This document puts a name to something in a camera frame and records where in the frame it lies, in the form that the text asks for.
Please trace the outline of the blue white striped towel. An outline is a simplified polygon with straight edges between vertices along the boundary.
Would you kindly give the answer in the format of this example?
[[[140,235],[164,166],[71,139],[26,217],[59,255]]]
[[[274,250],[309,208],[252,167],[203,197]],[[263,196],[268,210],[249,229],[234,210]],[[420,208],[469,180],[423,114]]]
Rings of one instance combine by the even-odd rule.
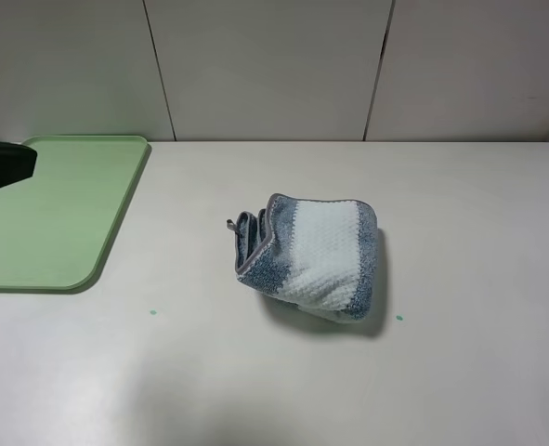
[[[237,280],[262,295],[336,323],[364,320],[378,263],[377,216],[358,200],[276,193],[254,215],[228,220]]]

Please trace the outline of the green plastic tray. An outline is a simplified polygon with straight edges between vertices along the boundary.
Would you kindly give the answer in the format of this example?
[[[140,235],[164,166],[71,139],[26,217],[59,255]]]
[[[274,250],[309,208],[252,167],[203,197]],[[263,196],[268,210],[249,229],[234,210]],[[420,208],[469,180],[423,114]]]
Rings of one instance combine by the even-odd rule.
[[[0,190],[0,292],[76,293],[98,277],[150,156],[139,136],[44,136]]]

